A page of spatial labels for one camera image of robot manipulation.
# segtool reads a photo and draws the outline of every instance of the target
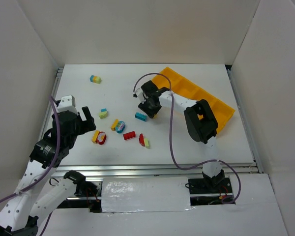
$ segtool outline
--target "purple cable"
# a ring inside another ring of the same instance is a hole
[[[173,93],[172,93],[172,83],[171,83],[170,79],[169,79],[166,75],[163,75],[163,74],[160,74],[160,73],[148,73],[148,74],[142,76],[141,78],[139,78],[139,79],[137,80],[137,82],[136,82],[135,85],[134,85],[133,92],[135,92],[135,89],[136,89],[136,86],[137,86],[138,82],[139,82],[142,78],[144,78],[145,76],[148,76],[148,75],[161,75],[161,76],[165,77],[165,78],[168,80],[168,82],[169,82],[169,90],[170,90],[170,94],[171,94],[171,97],[172,97],[171,116],[170,116],[170,121],[169,121],[169,149],[170,149],[171,156],[172,156],[172,160],[173,160],[173,163],[175,164],[175,166],[176,166],[178,169],[180,169],[180,170],[188,171],[188,170],[192,170],[192,169],[194,169],[194,168],[197,168],[198,166],[201,166],[201,165],[203,165],[203,164],[205,164],[205,163],[209,163],[209,162],[216,162],[216,161],[218,161],[218,162],[220,162],[220,163],[226,165],[228,168],[230,168],[230,169],[234,172],[234,174],[236,175],[236,177],[237,177],[237,179],[238,179],[238,193],[237,193],[236,197],[235,197],[233,200],[229,201],[229,202],[225,202],[225,199],[231,198],[232,196],[226,196],[225,198],[222,199],[222,203],[223,203],[223,204],[232,204],[232,203],[234,203],[234,202],[237,200],[237,198],[239,197],[240,192],[241,192],[241,181],[240,181],[240,178],[239,178],[238,173],[237,173],[237,172],[235,171],[235,169],[234,169],[233,167],[231,167],[229,164],[227,164],[226,162],[221,161],[221,160],[212,159],[212,160],[207,160],[207,161],[200,162],[199,164],[196,164],[196,165],[193,165],[193,166],[190,166],[190,167],[181,167],[181,166],[179,166],[179,164],[176,162],[175,157],[174,157],[173,141],[172,141],[172,133],[173,133],[173,116],[174,116],[174,104],[175,104],[175,103],[174,103],[174,95],[173,95]]]
[[[49,216],[48,216],[48,218],[47,218],[47,221],[46,221],[46,224],[45,224],[45,226],[44,226],[44,228],[43,228],[43,230],[41,231],[41,233],[40,233],[39,236],[43,236],[43,234],[45,233],[45,230],[47,229],[47,225],[48,225],[48,223],[49,223],[49,220],[50,220],[50,217],[51,217],[52,213],[53,213],[53,212],[51,212],[51,213],[49,214]]]
[[[47,170],[45,171],[45,173],[35,182],[33,182],[32,184],[30,184],[29,186],[21,189],[22,192],[26,192],[28,190],[30,190],[31,188],[33,188],[35,185],[37,185],[47,174],[48,172],[52,169],[52,167],[54,166],[57,158],[58,158],[58,154],[59,154],[59,150],[60,150],[60,123],[59,123],[59,117],[58,117],[58,113],[56,110],[56,107],[54,105],[54,98],[52,96],[49,97],[49,102],[50,105],[53,109],[53,112],[55,114],[55,120],[56,120],[56,129],[57,129],[57,146],[56,146],[56,153],[55,156],[51,162],[51,164],[49,165],[49,167],[47,168]],[[5,202],[6,200],[10,199],[10,198],[14,198],[15,196],[17,196],[16,193],[10,194],[9,196],[6,196],[5,198],[2,198],[0,200],[0,203]]]

